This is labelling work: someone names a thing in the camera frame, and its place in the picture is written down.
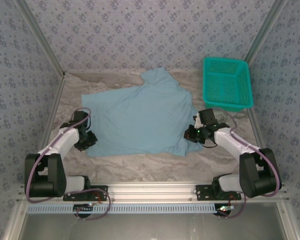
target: patterned wallpaper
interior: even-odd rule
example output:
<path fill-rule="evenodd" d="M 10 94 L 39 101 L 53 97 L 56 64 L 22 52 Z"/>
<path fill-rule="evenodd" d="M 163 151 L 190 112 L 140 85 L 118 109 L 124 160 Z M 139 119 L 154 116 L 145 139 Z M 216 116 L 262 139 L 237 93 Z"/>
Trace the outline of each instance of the patterned wallpaper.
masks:
<path fill-rule="evenodd" d="M 242 59 L 274 0 L 27 0 L 65 71 Z"/>
<path fill-rule="evenodd" d="M 0 0 L 0 239 L 23 183 L 24 159 L 38 150 L 58 76 L 13 0 Z"/>
<path fill-rule="evenodd" d="M 255 111 L 300 222 L 300 0 L 287 5 L 251 69 Z"/>

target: teal plastic basket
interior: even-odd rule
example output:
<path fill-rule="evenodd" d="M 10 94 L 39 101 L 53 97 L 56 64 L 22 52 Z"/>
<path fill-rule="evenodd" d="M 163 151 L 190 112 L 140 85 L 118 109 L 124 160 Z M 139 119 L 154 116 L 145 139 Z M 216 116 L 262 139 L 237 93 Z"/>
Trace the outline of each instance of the teal plastic basket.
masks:
<path fill-rule="evenodd" d="M 245 61 L 206 57 L 203 61 L 203 100 L 206 108 L 240 112 L 254 105 Z"/>

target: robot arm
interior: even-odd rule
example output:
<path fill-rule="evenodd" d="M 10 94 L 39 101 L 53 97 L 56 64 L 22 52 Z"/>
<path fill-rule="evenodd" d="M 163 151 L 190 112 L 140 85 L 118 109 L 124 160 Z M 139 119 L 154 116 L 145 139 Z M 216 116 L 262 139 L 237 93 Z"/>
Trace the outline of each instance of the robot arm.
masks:
<path fill-rule="evenodd" d="M 24 163 L 24 190 L 26 191 L 30 172 L 43 153 L 39 165 L 35 168 L 30 184 L 30 197 L 62 197 L 65 193 L 79 192 L 90 186 L 87 176 L 66 176 L 63 167 L 63 159 L 74 145 L 78 150 L 83 151 L 94 145 L 96 136 L 87 131 L 88 119 L 78 126 L 66 129 L 84 120 L 88 114 L 84 111 L 75 111 L 73 120 L 62 124 L 57 136 L 37 154 L 29 154 Z M 39 174 L 47 169 L 47 174 Z"/>
<path fill-rule="evenodd" d="M 227 124 L 218 123 L 211 108 L 199 111 L 193 119 L 195 125 L 189 125 L 184 132 L 185 139 L 202 145 L 206 140 L 211 140 L 225 148 L 239 161 L 239 174 L 230 173 L 213 178 L 212 185 L 217 191 L 216 195 L 218 192 L 243 192 L 249 198 L 253 198 L 276 189 L 275 173 L 257 153 L 260 152 L 266 156 L 278 173 L 275 155 L 271 149 L 260 149 L 232 132 Z M 256 165 L 263 167 L 263 170 L 257 170 Z"/>

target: wall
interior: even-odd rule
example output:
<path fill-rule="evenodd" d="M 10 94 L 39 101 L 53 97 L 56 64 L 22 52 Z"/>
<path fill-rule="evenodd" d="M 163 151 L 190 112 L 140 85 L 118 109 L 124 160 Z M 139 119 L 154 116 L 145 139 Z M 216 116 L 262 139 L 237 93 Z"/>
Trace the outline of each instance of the wall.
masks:
<path fill-rule="evenodd" d="M 65 71 L 242 59 L 273 0 L 27 0 Z"/>
<path fill-rule="evenodd" d="M 13 0 L 0 0 L 0 238 L 58 82 Z"/>
<path fill-rule="evenodd" d="M 262 135 L 300 222 L 300 0 L 288 0 L 250 69 Z"/>

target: light blue cloth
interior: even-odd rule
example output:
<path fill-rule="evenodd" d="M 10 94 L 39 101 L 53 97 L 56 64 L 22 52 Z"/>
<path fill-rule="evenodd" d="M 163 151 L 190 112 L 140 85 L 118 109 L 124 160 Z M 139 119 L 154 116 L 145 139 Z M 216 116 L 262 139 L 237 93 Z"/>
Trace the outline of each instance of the light blue cloth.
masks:
<path fill-rule="evenodd" d="M 163 68 L 141 74 L 142 86 L 82 95 L 98 141 L 90 157 L 171 153 L 186 156 L 202 146 L 184 139 L 197 114 L 192 95 Z"/>

